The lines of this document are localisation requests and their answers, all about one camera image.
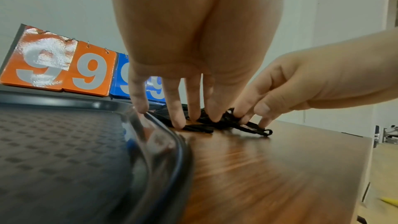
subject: wooden table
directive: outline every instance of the wooden table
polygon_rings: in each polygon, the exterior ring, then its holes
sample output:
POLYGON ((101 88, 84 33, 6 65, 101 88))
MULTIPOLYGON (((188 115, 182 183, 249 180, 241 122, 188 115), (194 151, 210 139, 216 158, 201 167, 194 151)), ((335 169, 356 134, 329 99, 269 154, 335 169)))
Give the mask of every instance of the wooden table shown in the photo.
POLYGON ((196 162, 181 223, 356 223, 371 139, 278 121, 269 128, 269 139, 180 132, 196 162))

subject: scoreboard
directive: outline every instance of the scoreboard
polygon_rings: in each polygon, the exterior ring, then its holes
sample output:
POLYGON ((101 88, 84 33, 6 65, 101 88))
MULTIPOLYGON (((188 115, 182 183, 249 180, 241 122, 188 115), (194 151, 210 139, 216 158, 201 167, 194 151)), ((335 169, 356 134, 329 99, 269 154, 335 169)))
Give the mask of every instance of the scoreboard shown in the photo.
MULTIPOLYGON (((0 75, 4 85, 129 98, 129 58, 106 48, 24 26, 0 75)), ((146 82, 149 100, 165 102, 160 77, 146 82)))

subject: yellow pencil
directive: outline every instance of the yellow pencil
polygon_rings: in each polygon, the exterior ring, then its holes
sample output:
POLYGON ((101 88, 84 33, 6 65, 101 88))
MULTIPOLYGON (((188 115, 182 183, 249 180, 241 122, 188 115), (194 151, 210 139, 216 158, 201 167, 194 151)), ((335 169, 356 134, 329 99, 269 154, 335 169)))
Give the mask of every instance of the yellow pencil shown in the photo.
POLYGON ((398 200, 394 200, 394 199, 390 199, 390 198, 385 198, 385 197, 382 197, 382 198, 380 198, 380 199, 381 199, 382 201, 388 203, 388 204, 391 204, 391 205, 393 205, 393 206, 398 207, 398 200))

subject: black string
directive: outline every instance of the black string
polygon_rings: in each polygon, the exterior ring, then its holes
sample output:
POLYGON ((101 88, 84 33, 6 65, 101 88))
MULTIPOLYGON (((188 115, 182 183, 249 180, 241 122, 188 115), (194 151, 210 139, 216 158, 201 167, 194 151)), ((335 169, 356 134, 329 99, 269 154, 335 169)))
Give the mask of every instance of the black string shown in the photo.
MULTIPOLYGON (((188 116, 188 105, 183 104, 182 110, 184 111, 184 116, 186 119, 189 119, 188 116)), ((161 108, 155 110, 154 112, 148 112, 153 115, 156 119, 161 121, 167 127, 173 127, 171 123, 169 111, 167 109, 167 105, 162 106, 161 108)), ((262 129, 257 124, 248 122, 246 125, 239 124, 240 119, 233 116, 233 108, 229 109, 225 112, 220 119, 219 122, 215 123, 210 120, 209 116, 206 114, 204 109, 201 110, 201 114, 197 122, 201 124, 192 124, 186 125, 183 130, 186 131, 195 131, 195 132, 205 132, 205 133, 213 133, 215 129, 223 130, 223 129, 231 129, 235 128, 244 132, 259 134, 261 136, 270 136, 272 135, 272 130, 270 129, 262 129)))

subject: tray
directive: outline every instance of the tray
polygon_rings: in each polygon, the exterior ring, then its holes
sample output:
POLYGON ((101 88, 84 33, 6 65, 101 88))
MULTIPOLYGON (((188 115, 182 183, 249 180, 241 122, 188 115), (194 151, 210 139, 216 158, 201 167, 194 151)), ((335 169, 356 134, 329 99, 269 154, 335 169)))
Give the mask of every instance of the tray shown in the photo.
MULTIPOLYGON (((122 176, 121 171, 117 172, 123 166, 122 161, 120 165, 108 169, 110 173, 101 182, 102 186, 105 184, 109 187, 102 189, 109 200, 106 207, 97 209, 94 215, 92 205, 96 201, 92 197, 98 197, 93 193, 96 188, 84 190, 84 186, 80 186, 81 202, 84 202, 83 206, 87 208, 87 211, 83 213, 89 215, 90 212, 90 216, 74 218, 75 212, 67 212, 70 202, 73 202, 68 198, 69 195, 62 196, 62 193, 45 192, 43 196, 37 196, 39 200, 52 200, 54 204, 65 206, 66 210, 58 210, 56 214, 53 214, 44 209, 37 210, 37 207, 26 208, 19 214, 12 215, 11 218, 0 216, 6 222, 9 220, 7 223, 176 223, 181 216, 192 182, 191 150, 182 137, 171 132, 151 115, 136 113, 131 103, 109 98, 65 96, 64 93, 0 86, 0 120, 0 150, 11 148, 9 144, 19 145, 18 148, 25 145, 24 147, 27 148, 26 146, 37 144, 37 142, 42 145, 58 142, 69 147, 70 156, 59 153, 34 156, 35 162, 39 160, 45 163, 47 158, 58 155, 57 157, 63 158, 61 163, 69 165, 65 169, 68 169, 71 178, 69 181, 64 181, 64 184, 58 185, 57 192, 67 192, 71 189, 71 185, 80 185, 78 176, 83 176, 83 174, 78 174, 79 167, 84 167, 87 173, 98 172, 99 167, 92 165, 91 160, 76 158, 82 156, 75 154, 76 149, 83 149, 80 146, 81 142, 85 146, 93 144, 94 147, 89 150, 89 153, 97 153, 100 156, 109 155, 110 151, 104 151, 106 147, 116 146, 117 150, 127 150, 131 167, 131 176, 122 176), (24 214, 32 214, 33 211, 35 213, 42 211, 41 217, 38 217, 39 220, 32 215, 29 219, 24 216, 24 214)), ((7 161, 3 162, 16 175, 13 177, 16 179, 16 184, 18 184, 17 179, 20 174, 28 172, 34 177, 43 169, 40 165, 36 167, 30 163, 33 159, 30 159, 29 155, 38 151, 33 149, 24 152, 26 158, 24 158, 24 153, 22 156, 20 154, 19 162, 11 165, 7 161)), ((0 154, 0 160, 12 158, 13 151, 3 153, 5 155, 0 154)), ((59 168, 58 172, 65 174, 62 169, 59 168)), ((2 195, 2 178, 5 177, 3 172, 4 170, 0 169, 0 206, 9 205, 4 202, 5 199, 17 198, 17 202, 21 202, 21 199, 17 197, 20 193, 18 190, 34 188, 34 186, 42 185, 43 181, 51 184, 57 176, 57 174, 46 174, 47 177, 40 177, 42 180, 32 184, 25 179, 23 187, 17 187, 17 191, 5 190, 2 195)), ((27 199, 22 199, 22 201, 23 206, 33 204, 27 199)), ((15 204, 7 213, 17 213, 20 206, 21 204, 15 204)))

